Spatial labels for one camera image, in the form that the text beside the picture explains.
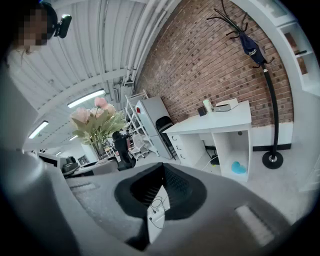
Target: white box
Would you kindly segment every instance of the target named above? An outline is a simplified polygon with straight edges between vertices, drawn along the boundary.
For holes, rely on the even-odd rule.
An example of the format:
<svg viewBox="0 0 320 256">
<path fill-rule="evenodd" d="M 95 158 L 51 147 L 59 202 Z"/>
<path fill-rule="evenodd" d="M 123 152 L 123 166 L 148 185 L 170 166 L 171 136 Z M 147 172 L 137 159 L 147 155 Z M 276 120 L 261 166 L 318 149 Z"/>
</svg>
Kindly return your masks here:
<svg viewBox="0 0 320 256">
<path fill-rule="evenodd" d="M 219 111 L 229 111 L 234 109 L 236 106 L 238 106 L 238 101 L 236 98 L 233 99 L 228 99 L 221 101 L 217 103 L 214 107 L 214 111 L 219 112 Z"/>
</svg>

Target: brick wall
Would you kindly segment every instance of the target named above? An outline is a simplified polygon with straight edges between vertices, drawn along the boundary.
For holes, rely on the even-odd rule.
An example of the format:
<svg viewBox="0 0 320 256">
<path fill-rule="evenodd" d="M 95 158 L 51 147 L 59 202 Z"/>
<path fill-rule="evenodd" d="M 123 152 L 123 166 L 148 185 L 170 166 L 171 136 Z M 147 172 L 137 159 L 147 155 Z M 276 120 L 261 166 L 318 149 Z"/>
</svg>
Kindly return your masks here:
<svg viewBox="0 0 320 256">
<path fill-rule="evenodd" d="M 239 25 L 244 12 L 232 2 L 224 1 L 225 9 Z M 230 26 L 220 20 L 207 21 L 222 10 L 220 0 L 182 0 L 162 27 L 136 84 L 150 97 L 161 96 L 172 120 L 188 114 L 197 115 L 202 101 L 212 104 L 237 98 L 249 100 L 252 126 L 273 123 L 270 93 L 262 69 L 247 56 L 240 40 L 230 39 Z M 263 30 L 250 18 L 246 33 L 265 46 L 267 64 L 275 88 L 279 121 L 293 121 L 290 84 L 282 61 Z"/>
</svg>

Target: desk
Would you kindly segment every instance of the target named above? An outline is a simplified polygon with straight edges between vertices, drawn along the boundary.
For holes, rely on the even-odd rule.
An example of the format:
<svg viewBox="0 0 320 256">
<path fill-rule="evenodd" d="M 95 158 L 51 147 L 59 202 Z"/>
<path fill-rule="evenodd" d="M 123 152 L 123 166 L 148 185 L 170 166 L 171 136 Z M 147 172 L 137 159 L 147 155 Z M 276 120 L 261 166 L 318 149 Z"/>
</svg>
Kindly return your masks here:
<svg viewBox="0 0 320 256">
<path fill-rule="evenodd" d="M 226 112 L 191 116 L 176 123 L 164 133 L 167 133 L 181 164 L 191 167 L 206 154 L 202 140 L 212 138 L 219 157 L 221 175 L 246 182 L 253 151 L 251 121 L 247 100 Z M 236 174 L 232 171 L 231 166 L 235 161 L 245 167 L 246 173 Z"/>
</svg>

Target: vase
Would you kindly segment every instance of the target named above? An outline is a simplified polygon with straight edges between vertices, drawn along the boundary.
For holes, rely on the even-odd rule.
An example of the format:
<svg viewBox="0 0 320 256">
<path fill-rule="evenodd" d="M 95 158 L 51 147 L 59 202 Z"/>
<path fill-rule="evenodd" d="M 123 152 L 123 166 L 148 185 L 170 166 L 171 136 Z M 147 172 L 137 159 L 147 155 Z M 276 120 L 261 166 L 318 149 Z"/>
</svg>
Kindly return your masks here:
<svg viewBox="0 0 320 256">
<path fill-rule="evenodd" d="M 104 147 L 103 147 L 102 143 L 99 143 L 99 142 L 97 144 L 96 143 L 92 143 L 92 146 L 94 148 L 94 151 L 95 151 L 98 159 L 99 160 L 104 159 L 105 151 L 104 151 Z"/>
</svg>

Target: fluorescent light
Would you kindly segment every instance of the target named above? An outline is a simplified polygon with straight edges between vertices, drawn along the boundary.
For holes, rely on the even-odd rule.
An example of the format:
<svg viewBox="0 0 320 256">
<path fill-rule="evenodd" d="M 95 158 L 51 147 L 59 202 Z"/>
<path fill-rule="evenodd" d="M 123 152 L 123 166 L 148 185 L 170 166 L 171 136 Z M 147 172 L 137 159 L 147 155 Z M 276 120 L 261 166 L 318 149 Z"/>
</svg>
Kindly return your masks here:
<svg viewBox="0 0 320 256">
<path fill-rule="evenodd" d="M 40 133 L 40 131 L 45 128 L 49 123 L 47 121 L 43 121 L 35 130 L 33 133 L 31 133 L 31 135 L 29 136 L 29 139 L 33 139 L 34 137 L 37 136 L 38 133 Z"/>
<path fill-rule="evenodd" d="M 73 136 L 71 139 L 69 139 L 69 141 L 72 141 L 72 140 L 74 140 L 74 139 L 77 138 L 77 137 L 78 137 L 78 135 Z"/>
<path fill-rule="evenodd" d="M 97 97 L 97 96 L 99 96 L 99 95 L 101 95 L 101 94 L 105 94 L 105 90 L 104 90 L 104 89 L 101 89 L 101 90 L 92 92 L 92 93 L 90 93 L 90 94 L 88 94 L 88 95 L 86 95 L 86 96 L 84 96 L 84 97 L 81 97 L 81 98 L 79 98 L 79 99 L 77 99 L 77 100 L 69 103 L 67 106 L 71 109 L 71 108 L 75 107 L 76 105 L 79 105 L 79 104 L 81 104 L 82 102 L 85 102 L 85 101 L 87 101 L 87 100 L 90 100 L 90 99 L 92 99 L 92 98 L 94 98 L 94 97 Z"/>
</svg>

